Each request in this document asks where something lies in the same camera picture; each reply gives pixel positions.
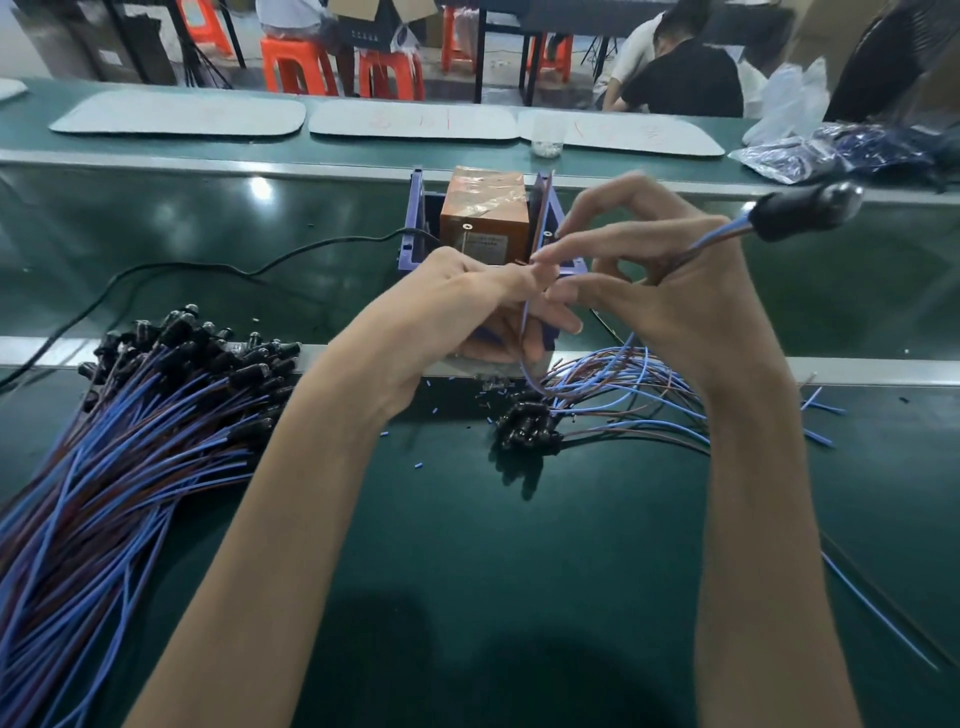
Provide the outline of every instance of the clear plastic cup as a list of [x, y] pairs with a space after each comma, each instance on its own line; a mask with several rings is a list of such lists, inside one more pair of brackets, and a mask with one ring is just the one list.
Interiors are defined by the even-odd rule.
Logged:
[[556, 111], [534, 112], [533, 129], [530, 132], [530, 149], [538, 157], [552, 159], [564, 150], [568, 119]]

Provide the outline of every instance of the red plastic stool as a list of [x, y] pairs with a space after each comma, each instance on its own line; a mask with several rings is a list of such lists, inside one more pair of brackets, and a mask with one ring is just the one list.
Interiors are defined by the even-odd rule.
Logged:
[[[557, 46], [557, 58], [548, 61], [546, 57], [546, 34], [543, 35], [542, 51], [540, 52], [540, 71], [552, 69], [560, 74], [564, 83], [570, 80], [570, 70], [573, 65], [573, 36], [564, 38]], [[527, 58], [527, 70], [533, 65], [533, 54]]]
[[[390, 90], [387, 70], [393, 69], [396, 77], [396, 96]], [[423, 101], [423, 67], [420, 54], [380, 53], [360, 51], [360, 95], [364, 98], [401, 99]]]
[[454, 61], [469, 61], [473, 73], [477, 72], [477, 61], [461, 50], [457, 44], [457, 33], [454, 28], [454, 9], [444, 8], [444, 45], [440, 51], [440, 70], [447, 73]]
[[190, 32], [190, 37], [195, 43], [213, 43], [217, 50], [225, 56], [232, 56], [233, 49], [230, 48], [224, 29], [220, 27], [220, 18], [217, 12], [213, 10], [213, 4], [210, 0], [192, 0], [200, 8], [200, 15], [204, 17], [203, 25], [190, 25], [190, 19], [183, 9], [184, 0], [177, 0], [177, 7], [180, 9], [180, 15], [183, 16], [183, 22], [186, 29]]
[[[260, 40], [263, 54], [263, 76], [267, 90], [279, 92], [274, 66], [280, 74], [280, 85], [286, 93], [306, 93], [312, 96], [339, 96], [337, 80], [333, 76], [330, 59], [322, 45], [311, 40], [283, 40], [265, 37]], [[306, 88], [300, 86], [297, 66], [303, 73]]]

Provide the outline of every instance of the copper colored box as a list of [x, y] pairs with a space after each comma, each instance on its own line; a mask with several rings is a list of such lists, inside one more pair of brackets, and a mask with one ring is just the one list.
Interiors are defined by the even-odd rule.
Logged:
[[530, 216], [523, 173], [453, 170], [440, 213], [440, 239], [489, 265], [526, 262]]

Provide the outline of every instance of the left hand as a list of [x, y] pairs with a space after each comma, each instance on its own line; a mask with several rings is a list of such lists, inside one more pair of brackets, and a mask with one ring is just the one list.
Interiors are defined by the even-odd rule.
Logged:
[[[543, 291], [556, 265], [490, 266], [444, 246], [370, 303], [327, 347], [325, 376], [359, 376], [378, 419], [411, 402], [420, 376], [451, 353], [494, 362], [538, 361], [545, 352], [540, 322], [579, 333], [583, 322]], [[530, 315], [520, 341], [523, 304]], [[498, 342], [470, 335], [484, 327]]]

